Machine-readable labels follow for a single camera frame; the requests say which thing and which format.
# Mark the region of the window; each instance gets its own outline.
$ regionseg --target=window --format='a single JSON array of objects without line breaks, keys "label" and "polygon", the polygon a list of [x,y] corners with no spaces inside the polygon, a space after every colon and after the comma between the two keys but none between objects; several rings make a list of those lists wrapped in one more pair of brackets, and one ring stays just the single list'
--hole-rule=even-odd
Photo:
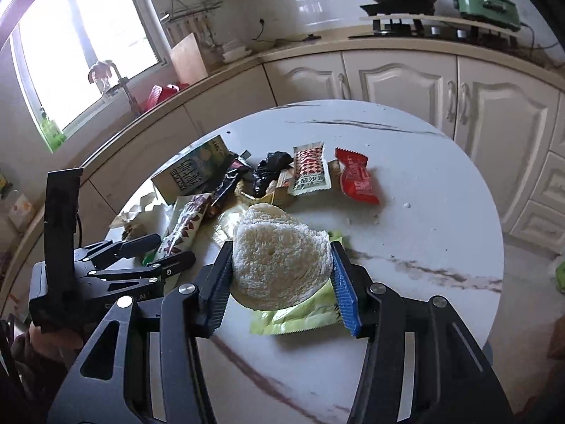
[{"label": "window", "polygon": [[101,89],[88,81],[94,63],[112,60],[131,79],[163,58],[133,0],[36,0],[12,34],[12,49],[32,114],[41,123],[44,108],[66,135],[78,117],[105,105]]}]

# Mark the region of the green bottle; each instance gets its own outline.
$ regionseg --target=green bottle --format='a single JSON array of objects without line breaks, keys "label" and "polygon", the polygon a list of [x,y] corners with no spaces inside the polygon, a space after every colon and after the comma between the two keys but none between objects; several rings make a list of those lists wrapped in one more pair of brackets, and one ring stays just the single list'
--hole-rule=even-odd
[{"label": "green bottle", "polygon": [[57,123],[47,117],[47,113],[43,107],[41,107],[41,121],[39,126],[51,151],[55,151],[67,139],[67,136],[61,132]]}]

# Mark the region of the red candy wrapper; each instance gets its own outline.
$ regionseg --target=red candy wrapper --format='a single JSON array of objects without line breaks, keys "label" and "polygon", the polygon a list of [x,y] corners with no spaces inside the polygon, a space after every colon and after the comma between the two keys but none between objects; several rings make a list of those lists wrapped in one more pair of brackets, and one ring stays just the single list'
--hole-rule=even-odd
[{"label": "red candy wrapper", "polygon": [[371,176],[367,172],[368,157],[355,151],[335,149],[335,157],[345,166],[341,173],[341,190],[350,198],[379,204],[371,187]]}]

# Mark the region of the brown object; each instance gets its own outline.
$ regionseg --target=brown object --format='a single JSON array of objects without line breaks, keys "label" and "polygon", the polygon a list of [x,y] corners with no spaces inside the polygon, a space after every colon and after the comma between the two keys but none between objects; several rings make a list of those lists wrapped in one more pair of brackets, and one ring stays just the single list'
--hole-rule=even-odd
[{"label": "brown object", "polygon": [[220,66],[204,62],[194,33],[188,35],[171,50],[171,61],[179,81],[191,85],[203,80],[213,69]]},{"label": "brown object", "polygon": [[553,325],[552,340],[547,348],[547,358],[565,358],[565,316],[557,319]]}]

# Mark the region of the green appliance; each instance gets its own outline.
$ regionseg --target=green appliance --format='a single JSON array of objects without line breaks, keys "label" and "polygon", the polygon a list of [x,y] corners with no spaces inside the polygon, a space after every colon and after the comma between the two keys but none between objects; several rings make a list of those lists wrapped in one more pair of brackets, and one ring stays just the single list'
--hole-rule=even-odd
[{"label": "green appliance", "polygon": [[518,9],[510,0],[454,0],[453,4],[464,19],[487,22],[512,31],[522,28]]}]

